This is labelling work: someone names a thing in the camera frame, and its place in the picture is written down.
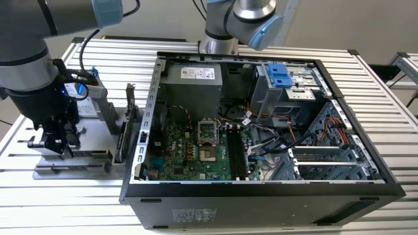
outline robotic arm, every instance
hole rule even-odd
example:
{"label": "robotic arm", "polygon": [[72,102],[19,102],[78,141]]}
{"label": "robotic arm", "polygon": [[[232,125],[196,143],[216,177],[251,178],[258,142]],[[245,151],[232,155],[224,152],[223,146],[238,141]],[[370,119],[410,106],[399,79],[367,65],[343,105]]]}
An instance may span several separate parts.
{"label": "robotic arm", "polygon": [[[271,44],[282,26],[275,0],[207,3],[200,53],[236,54],[238,40],[255,50]],[[35,129],[43,127],[42,138],[32,137],[28,146],[42,146],[51,154],[67,150],[74,156],[70,146],[80,144],[78,99],[68,96],[64,84],[78,82],[72,75],[87,79],[83,84],[94,85],[88,82],[95,81],[94,74],[70,71],[62,60],[51,59],[44,39],[119,24],[136,10],[123,14],[122,0],[0,1],[0,88],[34,121]]]}
{"label": "robotic arm", "polygon": [[35,129],[43,127],[42,139],[32,137],[28,146],[42,145],[55,154],[68,150],[72,155],[70,145],[80,144],[78,99],[68,96],[64,84],[76,81],[72,73],[92,76],[70,72],[60,60],[51,59],[44,38],[119,24],[122,18],[120,0],[0,1],[0,87]]}
{"label": "robotic arm", "polygon": [[206,38],[199,52],[238,54],[238,41],[263,50],[275,40],[283,17],[275,0],[207,0]]}

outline blue drive bay latch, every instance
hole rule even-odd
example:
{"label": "blue drive bay latch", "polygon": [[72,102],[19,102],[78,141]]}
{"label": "blue drive bay latch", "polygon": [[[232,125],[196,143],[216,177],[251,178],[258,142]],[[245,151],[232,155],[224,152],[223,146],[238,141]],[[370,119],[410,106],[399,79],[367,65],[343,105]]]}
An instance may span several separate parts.
{"label": "blue drive bay latch", "polygon": [[269,63],[267,64],[267,73],[273,81],[274,87],[290,88],[294,85],[294,82],[289,76],[286,66],[283,64]]}

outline computer chassis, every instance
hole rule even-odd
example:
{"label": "computer chassis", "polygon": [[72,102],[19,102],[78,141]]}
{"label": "computer chassis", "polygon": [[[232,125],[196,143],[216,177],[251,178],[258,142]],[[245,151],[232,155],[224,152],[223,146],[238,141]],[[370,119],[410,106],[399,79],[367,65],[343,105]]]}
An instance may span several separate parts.
{"label": "computer chassis", "polygon": [[158,53],[120,193],[146,229],[343,225],[403,196],[321,60]]}

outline metal rail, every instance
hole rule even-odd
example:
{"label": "metal rail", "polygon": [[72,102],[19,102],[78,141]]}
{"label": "metal rail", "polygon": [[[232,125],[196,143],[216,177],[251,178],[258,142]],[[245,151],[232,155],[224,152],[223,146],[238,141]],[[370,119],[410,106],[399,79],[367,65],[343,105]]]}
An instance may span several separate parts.
{"label": "metal rail", "polygon": [[[96,66],[110,102],[126,105],[124,88],[135,83],[136,104],[146,105],[158,51],[196,52],[195,43],[92,40],[86,66]],[[239,48],[240,55],[321,59],[407,196],[343,227],[255,228],[166,231],[164,233],[413,235],[418,234],[418,125],[359,56],[346,50],[270,47]],[[79,45],[64,61],[79,68]],[[27,148],[31,122],[20,116],[0,143],[1,234],[144,233],[130,206],[119,204],[122,179],[34,180],[39,153]]]}

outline expansion slot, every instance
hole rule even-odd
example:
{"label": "expansion slot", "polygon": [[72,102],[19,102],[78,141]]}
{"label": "expansion slot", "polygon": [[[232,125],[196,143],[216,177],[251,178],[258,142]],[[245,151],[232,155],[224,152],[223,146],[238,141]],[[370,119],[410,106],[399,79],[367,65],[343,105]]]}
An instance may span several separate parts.
{"label": "expansion slot", "polygon": [[240,130],[236,126],[227,129],[227,146],[230,156],[231,180],[247,177],[243,145],[240,140]]}

